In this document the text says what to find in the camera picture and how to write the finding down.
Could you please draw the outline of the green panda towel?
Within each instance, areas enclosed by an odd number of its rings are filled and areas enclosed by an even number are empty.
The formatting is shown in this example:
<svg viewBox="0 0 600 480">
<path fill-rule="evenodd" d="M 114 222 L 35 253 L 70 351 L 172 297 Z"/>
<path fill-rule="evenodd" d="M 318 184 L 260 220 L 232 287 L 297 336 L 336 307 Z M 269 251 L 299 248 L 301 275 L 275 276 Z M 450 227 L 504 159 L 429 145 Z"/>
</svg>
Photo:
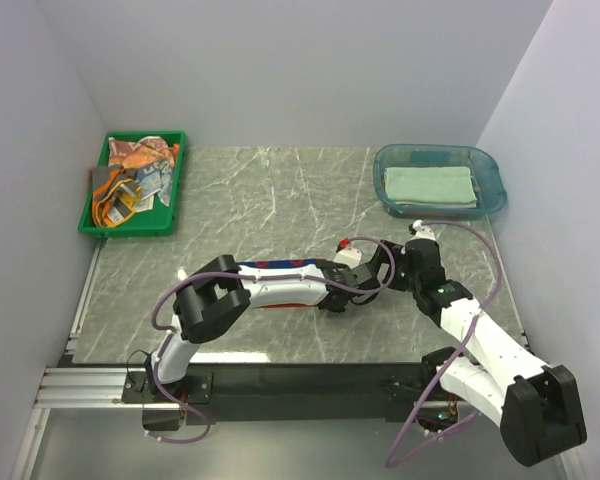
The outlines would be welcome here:
<svg viewBox="0 0 600 480">
<path fill-rule="evenodd" d="M 393 202 L 471 202 L 478 201 L 471 170 L 451 167 L 389 167 L 384 188 Z"/>
</svg>

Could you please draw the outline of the red blue patterned cloth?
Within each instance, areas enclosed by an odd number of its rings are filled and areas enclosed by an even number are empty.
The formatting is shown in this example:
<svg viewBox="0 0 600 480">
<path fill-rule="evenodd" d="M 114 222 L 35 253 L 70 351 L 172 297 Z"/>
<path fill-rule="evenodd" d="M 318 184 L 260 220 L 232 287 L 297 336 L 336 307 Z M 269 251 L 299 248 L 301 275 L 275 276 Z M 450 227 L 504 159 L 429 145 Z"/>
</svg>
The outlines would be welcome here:
<svg viewBox="0 0 600 480">
<path fill-rule="evenodd" d="M 250 292 L 250 307 L 314 307 L 327 295 L 316 259 L 239 262 L 239 274 L 258 280 L 241 280 Z"/>
</svg>

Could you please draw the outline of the orange yellow cloth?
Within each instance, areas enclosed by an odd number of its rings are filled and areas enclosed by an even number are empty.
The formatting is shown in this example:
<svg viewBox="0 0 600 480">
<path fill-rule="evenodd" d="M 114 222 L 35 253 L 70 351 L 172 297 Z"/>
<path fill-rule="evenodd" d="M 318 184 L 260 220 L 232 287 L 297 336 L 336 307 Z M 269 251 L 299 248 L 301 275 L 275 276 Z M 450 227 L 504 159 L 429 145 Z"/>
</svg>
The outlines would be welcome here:
<svg viewBox="0 0 600 480">
<path fill-rule="evenodd" d="M 135 214 L 135 204 L 142 199 L 136 172 L 121 165 L 91 169 L 91 217 L 97 227 L 117 227 Z"/>
</svg>

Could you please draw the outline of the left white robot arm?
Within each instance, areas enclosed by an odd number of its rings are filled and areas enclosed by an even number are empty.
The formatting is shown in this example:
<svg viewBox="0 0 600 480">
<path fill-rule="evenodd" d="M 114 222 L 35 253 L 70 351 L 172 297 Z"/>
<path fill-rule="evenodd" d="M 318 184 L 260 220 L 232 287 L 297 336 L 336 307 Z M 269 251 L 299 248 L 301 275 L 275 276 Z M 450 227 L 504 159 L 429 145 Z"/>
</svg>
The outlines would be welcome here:
<svg viewBox="0 0 600 480">
<path fill-rule="evenodd" d="M 336 257 L 237 262 L 221 255 L 182 277 L 173 317 L 160 347 L 146 362 L 145 388 L 157 401 L 173 400 L 200 346 L 224 335 L 248 310 L 316 307 L 342 313 L 355 298 L 372 297 L 380 264 L 363 262 L 347 247 Z"/>
</svg>

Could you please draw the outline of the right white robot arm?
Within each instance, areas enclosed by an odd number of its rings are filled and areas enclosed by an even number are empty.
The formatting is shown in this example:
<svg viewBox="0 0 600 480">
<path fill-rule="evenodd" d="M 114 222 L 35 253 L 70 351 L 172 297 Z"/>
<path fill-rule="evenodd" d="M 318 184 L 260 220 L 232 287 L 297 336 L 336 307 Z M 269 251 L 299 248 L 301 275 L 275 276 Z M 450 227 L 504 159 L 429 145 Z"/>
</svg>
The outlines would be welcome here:
<svg viewBox="0 0 600 480">
<path fill-rule="evenodd" d="M 584 444 L 587 430 L 575 376 L 523 348 L 461 283 L 447 277 L 436 241 L 387 243 L 370 262 L 382 265 L 388 288 L 412 294 L 418 309 L 458 340 L 423 357 L 422 392 L 407 420 L 429 399 L 448 393 L 468 402 L 498 428 L 513 458 L 530 467 Z"/>
</svg>

